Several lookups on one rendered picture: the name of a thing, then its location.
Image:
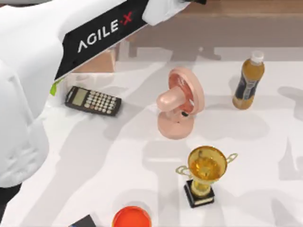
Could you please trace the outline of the green object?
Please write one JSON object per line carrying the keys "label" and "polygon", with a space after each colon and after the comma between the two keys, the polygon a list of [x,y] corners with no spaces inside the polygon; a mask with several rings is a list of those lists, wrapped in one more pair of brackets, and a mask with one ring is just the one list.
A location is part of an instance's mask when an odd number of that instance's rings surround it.
{"label": "green object", "polygon": [[52,87],[51,87],[51,89],[50,89],[50,94],[51,94],[52,96],[55,96],[56,91],[57,91],[57,85],[58,85],[61,81],[62,81],[62,79],[60,79],[60,80],[58,80],[58,81],[56,81],[56,82],[53,83],[53,85],[52,85]]}

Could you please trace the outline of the salmon-coloured shallow box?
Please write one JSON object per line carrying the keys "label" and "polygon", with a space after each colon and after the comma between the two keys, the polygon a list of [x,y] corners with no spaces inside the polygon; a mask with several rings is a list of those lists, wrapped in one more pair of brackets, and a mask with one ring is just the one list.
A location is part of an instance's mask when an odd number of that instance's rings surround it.
{"label": "salmon-coloured shallow box", "polygon": [[116,47],[102,52],[98,56],[82,64],[73,73],[112,73],[116,67]]}

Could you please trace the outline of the pink desk fan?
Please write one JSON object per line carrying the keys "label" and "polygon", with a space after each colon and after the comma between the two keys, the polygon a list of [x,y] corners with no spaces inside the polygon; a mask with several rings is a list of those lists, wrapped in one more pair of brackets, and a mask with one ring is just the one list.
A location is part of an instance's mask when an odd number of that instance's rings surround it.
{"label": "pink desk fan", "polygon": [[197,76],[187,68],[173,68],[168,85],[156,100],[158,130],[168,139],[179,140],[192,132],[194,117],[204,109],[205,96]]}

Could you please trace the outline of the amber drink bottle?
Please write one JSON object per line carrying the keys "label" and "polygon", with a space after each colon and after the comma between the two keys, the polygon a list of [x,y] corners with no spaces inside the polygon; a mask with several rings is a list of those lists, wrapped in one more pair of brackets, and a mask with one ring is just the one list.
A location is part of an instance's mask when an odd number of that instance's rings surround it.
{"label": "amber drink bottle", "polygon": [[233,105],[246,110],[251,107],[258,83],[265,72],[264,53],[262,51],[253,51],[242,65],[241,78],[232,98]]}

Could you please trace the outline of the orange round bowl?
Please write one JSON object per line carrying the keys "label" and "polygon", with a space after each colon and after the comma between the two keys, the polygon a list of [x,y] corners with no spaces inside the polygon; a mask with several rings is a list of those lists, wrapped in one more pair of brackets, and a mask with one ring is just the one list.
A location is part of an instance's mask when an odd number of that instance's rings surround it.
{"label": "orange round bowl", "polygon": [[152,221],[146,210],[126,206],[115,214],[111,227],[152,227]]}

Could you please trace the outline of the black calculator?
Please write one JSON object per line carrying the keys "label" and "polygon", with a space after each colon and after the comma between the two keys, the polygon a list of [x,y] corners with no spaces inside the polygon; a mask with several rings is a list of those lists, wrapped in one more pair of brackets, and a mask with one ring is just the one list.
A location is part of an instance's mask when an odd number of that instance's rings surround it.
{"label": "black calculator", "polygon": [[65,98],[69,108],[104,116],[116,116],[121,103],[121,98],[77,86],[73,86]]}

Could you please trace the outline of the gold trophy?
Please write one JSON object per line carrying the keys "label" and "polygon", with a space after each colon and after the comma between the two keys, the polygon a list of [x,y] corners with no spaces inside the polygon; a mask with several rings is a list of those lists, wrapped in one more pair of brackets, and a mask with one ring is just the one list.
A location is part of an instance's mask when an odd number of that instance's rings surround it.
{"label": "gold trophy", "polygon": [[179,166],[175,170],[177,174],[189,177],[184,190],[190,207],[214,202],[212,184],[225,174],[228,164],[237,156],[237,153],[232,153],[226,157],[219,149],[211,146],[200,146],[190,152],[187,165]]}

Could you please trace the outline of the wooden cabinet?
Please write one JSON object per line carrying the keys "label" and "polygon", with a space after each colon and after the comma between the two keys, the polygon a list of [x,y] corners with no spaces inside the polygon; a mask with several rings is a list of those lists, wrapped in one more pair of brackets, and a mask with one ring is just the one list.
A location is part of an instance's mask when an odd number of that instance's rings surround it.
{"label": "wooden cabinet", "polygon": [[303,0],[208,0],[128,38],[136,45],[194,40],[207,47],[303,47]]}

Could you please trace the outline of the black box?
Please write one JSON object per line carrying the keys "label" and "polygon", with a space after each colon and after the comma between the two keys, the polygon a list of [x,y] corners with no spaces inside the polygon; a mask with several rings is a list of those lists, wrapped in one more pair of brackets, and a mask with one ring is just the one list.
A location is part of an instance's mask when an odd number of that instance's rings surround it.
{"label": "black box", "polygon": [[77,220],[76,222],[72,223],[68,227],[97,227],[95,222],[93,221],[91,215],[86,215],[85,217]]}

